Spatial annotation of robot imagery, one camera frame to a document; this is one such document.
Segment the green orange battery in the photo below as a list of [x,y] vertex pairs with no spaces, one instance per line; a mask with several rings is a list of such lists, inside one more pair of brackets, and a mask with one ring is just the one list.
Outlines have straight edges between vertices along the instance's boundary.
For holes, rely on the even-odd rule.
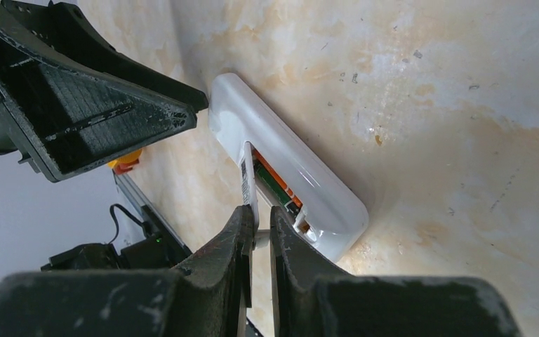
[[277,201],[285,207],[288,207],[289,204],[292,204],[292,199],[288,194],[282,189],[278,182],[272,177],[269,171],[260,163],[256,162],[254,164],[255,174],[261,180],[261,183],[269,190]]

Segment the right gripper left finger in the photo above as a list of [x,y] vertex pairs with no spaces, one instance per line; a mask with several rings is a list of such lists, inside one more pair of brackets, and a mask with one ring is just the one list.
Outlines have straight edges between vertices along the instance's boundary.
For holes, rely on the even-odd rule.
[[7,276],[0,336],[244,336],[253,232],[253,211],[243,205],[171,268]]

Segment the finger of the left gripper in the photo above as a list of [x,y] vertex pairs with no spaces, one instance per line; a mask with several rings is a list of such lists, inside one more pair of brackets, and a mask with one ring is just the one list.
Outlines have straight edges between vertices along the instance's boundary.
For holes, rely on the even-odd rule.
[[0,1],[0,155],[51,182],[197,126],[197,112],[45,44]]
[[71,60],[186,103],[199,112],[208,108],[206,94],[154,71],[118,52],[75,4],[47,5],[2,1],[1,5],[31,33]]

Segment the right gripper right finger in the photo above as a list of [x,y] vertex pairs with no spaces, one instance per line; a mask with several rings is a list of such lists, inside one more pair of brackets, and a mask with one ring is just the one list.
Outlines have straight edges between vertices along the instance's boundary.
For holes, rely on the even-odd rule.
[[475,277],[355,276],[270,213],[277,336],[519,336],[505,299]]

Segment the white remote with buttons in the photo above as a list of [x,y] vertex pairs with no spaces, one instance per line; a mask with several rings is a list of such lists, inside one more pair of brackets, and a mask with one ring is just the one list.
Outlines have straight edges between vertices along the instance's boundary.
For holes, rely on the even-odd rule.
[[236,74],[213,80],[208,127],[241,170],[244,201],[258,207],[257,151],[302,203],[293,228],[310,225],[303,238],[327,259],[339,261],[368,227],[364,203]]

